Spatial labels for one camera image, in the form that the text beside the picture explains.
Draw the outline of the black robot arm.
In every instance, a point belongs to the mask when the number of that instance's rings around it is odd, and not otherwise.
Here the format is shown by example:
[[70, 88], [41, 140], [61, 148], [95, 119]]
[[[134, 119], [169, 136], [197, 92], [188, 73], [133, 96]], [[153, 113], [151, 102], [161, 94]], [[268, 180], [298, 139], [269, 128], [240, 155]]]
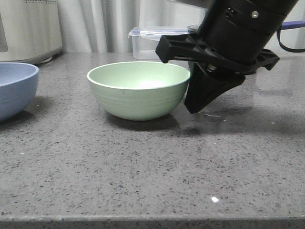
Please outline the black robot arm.
[[295, 5], [294, 0], [214, 0], [197, 32], [161, 36], [156, 54], [163, 63], [193, 63], [184, 101], [190, 113], [258, 68], [276, 65], [279, 57], [265, 46]]

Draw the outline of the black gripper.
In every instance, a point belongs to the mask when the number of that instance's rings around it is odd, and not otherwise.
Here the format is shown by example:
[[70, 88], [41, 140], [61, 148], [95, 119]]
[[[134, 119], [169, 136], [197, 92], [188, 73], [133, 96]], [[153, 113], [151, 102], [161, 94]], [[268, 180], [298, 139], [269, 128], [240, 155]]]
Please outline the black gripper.
[[[271, 70], [279, 57], [265, 46], [288, 13], [287, 0], [214, 0], [197, 33], [163, 35], [156, 48], [163, 63], [194, 61], [184, 101], [187, 110], [197, 113], [243, 84], [245, 76], [234, 71]], [[205, 63], [224, 69], [213, 70]]]

